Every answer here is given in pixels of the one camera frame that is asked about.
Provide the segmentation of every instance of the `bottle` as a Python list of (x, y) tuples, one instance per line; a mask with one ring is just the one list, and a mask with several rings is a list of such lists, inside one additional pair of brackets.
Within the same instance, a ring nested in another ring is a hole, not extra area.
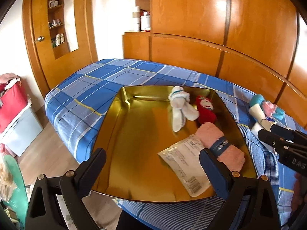
[(141, 10), (139, 6), (135, 6), (132, 13), (133, 30), (139, 32), (141, 29)]
[(141, 16), (141, 30), (150, 30), (150, 12), (144, 11)]
[(56, 47), (61, 44), (60, 34), (56, 35)]
[(64, 33), (61, 33), (61, 44), (65, 42)]

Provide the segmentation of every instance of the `blue checkered blanket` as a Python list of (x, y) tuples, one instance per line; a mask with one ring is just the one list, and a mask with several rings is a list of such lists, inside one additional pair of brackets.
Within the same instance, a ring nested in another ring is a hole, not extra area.
[[(45, 98), (48, 119), (80, 163), (89, 158), (98, 131), (119, 89), (128, 85), (180, 85), (217, 91), (244, 137), (257, 177), (269, 177), (276, 197), (281, 224), (291, 212), (294, 171), (278, 163), (278, 156), (266, 150), (250, 128), (255, 120), (248, 113), (253, 92), (225, 80), (199, 72), (130, 59), (105, 59), (77, 71)], [(277, 122), (306, 131), (291, 117)], [(117, 203), (153, 229), (205, 229), (223, 203), (218, 197), (179, 204), (147, 204), (126, 200)]]

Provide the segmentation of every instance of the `metal tray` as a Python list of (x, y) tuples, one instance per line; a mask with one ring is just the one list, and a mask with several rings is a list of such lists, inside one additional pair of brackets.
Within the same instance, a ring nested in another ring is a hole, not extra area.
[[(106, 150), (106, 164), (93, 190), (115, 198), (141, 202), (184, 202), (215, 195), (209, 187), (198, 197), (190, 197), (158, 152), (194, 134), (200, 126), (188, 121), (177, 133), (172, 131), (172, 108), (168, 94), (172, 86), (127, 86), (114, 98), (99, 130), (93, 151)], [(230, 143), (245, 153), (241, 173), (256, 177), (247, 146), (236, 122), (214, 90), (184, 87), (191, 104), (203, 95), (212, 100), (216, 125)]]

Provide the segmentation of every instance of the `door knob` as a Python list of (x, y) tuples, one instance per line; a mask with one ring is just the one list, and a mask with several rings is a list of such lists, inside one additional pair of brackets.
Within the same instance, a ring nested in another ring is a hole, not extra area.
[(40, 37), (37, 38), (37, 41), (41, 42), (41, 41), (43, 41), (44, 39), (45, 39), (44, 36), (40, 36)]

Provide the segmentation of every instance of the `metal screw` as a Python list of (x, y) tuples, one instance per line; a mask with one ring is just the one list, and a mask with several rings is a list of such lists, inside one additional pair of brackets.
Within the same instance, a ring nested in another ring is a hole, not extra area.
[(269, 178), (266, 175), (262, 175), (261, 179), (264, 180), (264, 181), (267, 181)]
[(67, 171), (67, 172), (66, 172), (66, 176), (68, 176), (68, 177), (69, 177), (69, 176), (73, 176), (74, 173), (75, 173), (75, 172), (74, 172), (73, 170)]
[(233, 171), (231, 174), (232, 174), (233, 177), (239, 177), (240, 176), (240, 173), (238, 171)]
[(37, 179), (42, 180), (42, 179), (44, 179), (44, 177), (45, 177), (44, 174), (40, 174), (40, 175), (37, 176)]

